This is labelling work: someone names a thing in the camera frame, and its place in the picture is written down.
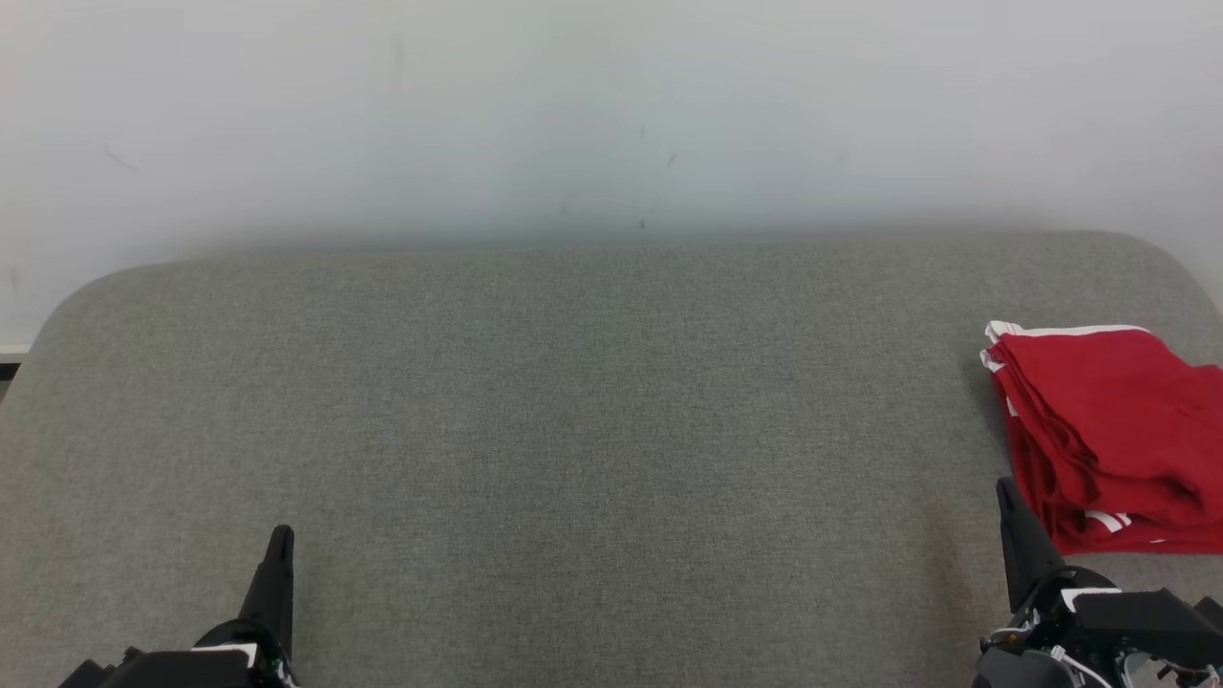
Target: gray cushion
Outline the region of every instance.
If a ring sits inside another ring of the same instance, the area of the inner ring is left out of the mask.
[[[313,255],[70,297],[0,407],[0,667],[190,646],[297,532],[306,686],[956,686],[1007,621],[989,318],[1223,321],[1109,233]],[[1223,558],[1080,557],[1223,594]]]

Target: red cloth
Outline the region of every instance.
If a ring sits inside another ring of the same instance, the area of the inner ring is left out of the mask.
[[[1141,328],[986,332],[1015,481],[1063,554],[1223,552],[1223,370]]]

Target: cable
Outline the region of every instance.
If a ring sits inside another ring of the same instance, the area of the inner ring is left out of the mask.
[[[1027,633],[1033,631],[1041,623],[1041,612],[1032,610],[1032,618],[1024,621],[1024,626],[1004,626],[998,631],[989,634],[991,638],[998,635],[999,633]]]
[[[1103,688],[1112,688],[1112,686],[1109,686],[1108,682],[1104,681],[1104,677],[1092,671],[1091,667],[1088,667],[1087,665],[1068,655],[1066,649],[1063,648],[1062,645],[1054,645],[1053,649],[1049,650],[1049,656],[1058,660],[1059,662],[1065,662],[1066,665],[1074,667],[1085,676],[1095,678],[1096,682],[1099,683]]]

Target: white stripe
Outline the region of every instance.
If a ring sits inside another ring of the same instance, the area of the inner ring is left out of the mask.
[[[996,362],[994,358],[989,356],[989,352],[981,352],[981,365],[989,369],[989,373],[998,373],[1007,368],[1005,365]]]
[[[1063,588],[1062,600],[1066,604],[1066,609],[1077,612],[1074,601],[1084,595],[1117,595],[1120,593],[1120,588]]]
[[[192,653],[242,653],[246,655],[246,668],[254,667],[254,657],[259,653],[256,643],[243,643],[241,645],[209,645],[207,648],[192,648]]]
[[[1117,533],[1121,528],[1125,528],[1121,525],[1121,522],[1113,518],[1113,514],[1106,514],[1104,512],[1084,512],[1082,516],[1103,523],[1104,528],[1107,528],[1109,533]]]
[[[1042,326],[1035,329],[1024,329],[1013,321],[1005,320],[989,320],[986,326],[986,336],[991,341],[997,343],[996,337],[1000,337],[1003,334],[1014,334],[1016,336],[1053,336],[1053,335],[1069,335],[1080,336],[1084,334],[1096,334],[1099,331],[1126,331],[1137,330],[1150,332],[1150,329],[1144,326],[1137,326],[1135,324],[1088,324],[1084,326]]]

